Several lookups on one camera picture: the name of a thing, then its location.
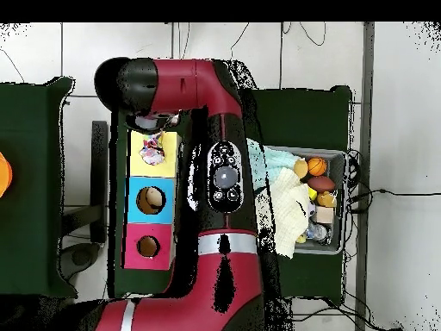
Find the black stand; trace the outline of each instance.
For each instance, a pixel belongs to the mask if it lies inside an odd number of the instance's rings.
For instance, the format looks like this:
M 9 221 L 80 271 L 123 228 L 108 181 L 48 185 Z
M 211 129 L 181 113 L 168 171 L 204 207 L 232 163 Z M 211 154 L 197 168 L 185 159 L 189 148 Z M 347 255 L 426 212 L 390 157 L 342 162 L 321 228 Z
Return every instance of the black stand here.
M 82 226 L 90 225 L 90 241 L 93 244 L 77 244 L 61 251 L 61 271 L 66 280 L 69 280 L 73 274 L 93 265 L 97 258 L 97 243 L 103 244 L 106 242 L 108 148 L 109 130 L 107 123 L 104 121 L 93 121 L 90 205 L 65 212 L 61 225 L 62 236 L 66 236 Z

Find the black control panel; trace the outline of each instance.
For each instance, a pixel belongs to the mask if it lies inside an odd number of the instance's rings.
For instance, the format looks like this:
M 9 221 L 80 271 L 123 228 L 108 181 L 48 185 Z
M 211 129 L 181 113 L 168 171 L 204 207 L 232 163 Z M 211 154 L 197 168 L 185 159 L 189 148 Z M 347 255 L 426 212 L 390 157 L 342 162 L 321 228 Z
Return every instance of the black control panel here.
M 230 213 L 243 202 L 239 149 L 231 142 L 216 143 L 208 152 L 208 201 L 217 211 Z

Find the shape sorter box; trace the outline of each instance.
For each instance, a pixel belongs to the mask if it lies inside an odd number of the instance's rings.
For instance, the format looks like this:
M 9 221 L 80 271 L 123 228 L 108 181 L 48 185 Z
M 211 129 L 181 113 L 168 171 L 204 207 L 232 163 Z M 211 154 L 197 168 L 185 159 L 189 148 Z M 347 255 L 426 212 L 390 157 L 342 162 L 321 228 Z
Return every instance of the shape sorter box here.
M 155 187 L 165 194 L 165 206 L 156 215 L 146 215 L 136 205 L 136 197 L 141 189 Z M 127 223 L 161 223 L 172 224 L 175 208 L 174 178 L 130 177 L 128 180 Z
M 173 226 L 155 223 L 128 223 L 126 227 L 124 269 L 167 271 L 175 256 Z M 145 236 L 153 237 L 159 248 L 153 257 L 138 251 L 138 242 Z
M 175 178 L 177 175 L 177 150 L 181 138 L 176 132 L 164 132 L 162 145 L 164 149 L 164 161 L 157 165 L 148 165 L 140 156 L 140 150 L 144 146 L 144 135 L 130 132 L 130 144 L 127 153 L 130 153 L 130 177 L 154 177 Z

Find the red robot arm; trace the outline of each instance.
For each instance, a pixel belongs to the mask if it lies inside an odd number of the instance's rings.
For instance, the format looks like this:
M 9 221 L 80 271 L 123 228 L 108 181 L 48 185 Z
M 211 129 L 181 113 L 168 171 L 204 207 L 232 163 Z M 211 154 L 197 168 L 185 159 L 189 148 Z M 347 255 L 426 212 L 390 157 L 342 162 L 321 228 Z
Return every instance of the red robot arm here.
M 259 319 L 254 331 L 262 331 L 252 175 L 241 103 L 226 65 L 201 59 L 111 59 L 98 68 L 95 85 L 102 103 L 125 112 L 128 126 L 140 132 L 131 117 L 160 120 L 181 109 L 208 110 L 202 147 L 206 178 L 199 182 L 205 199 L 198 204 L 199 259 L 192 290 L 181 298 L 112 302 L 96 331 L 226 331 L 246 306 L 258 312 L 252 315 Z M 216 286 L 225 265 L 232 290 L 218 301 Z

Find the wooden block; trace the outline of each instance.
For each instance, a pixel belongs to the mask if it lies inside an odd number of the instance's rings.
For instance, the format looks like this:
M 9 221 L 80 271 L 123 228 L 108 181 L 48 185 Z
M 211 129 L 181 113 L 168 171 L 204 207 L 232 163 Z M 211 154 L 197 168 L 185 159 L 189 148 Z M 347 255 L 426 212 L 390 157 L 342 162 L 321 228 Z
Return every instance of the wooden block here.
M 174 178 L 129 178 L 127 223 L 172 224 L 175 210 L 175 185 L 176 179 Z M 157 214 L 146 215 L 136 204 L 138 193 L 146 187 L 158 188 L 165 194 L 165 206 Z
M 334 222 L 334 208 L 317 206 L 315 215 L 315 221 L 318 223 L 329 223 Z
M 140 243 L 141 239 L 147 237 L 148 240 L 154 239 L 156 245 L 152 249 Z M 129 223 L 122 250 L 124 247 L 124 269 L 167 271 L 175 256 L 173 225 Z
M 165 160 L 161 164 L 148 165 L 140 156 L 140 150 L 144 146 L 144 135 L 131 131 L 130 145 L 127 153 L 130 153 L 129 176 L 175 178 L 177 175 L 177 150 L 180 137 L 176 132 L 164 132 L 162 137 Z

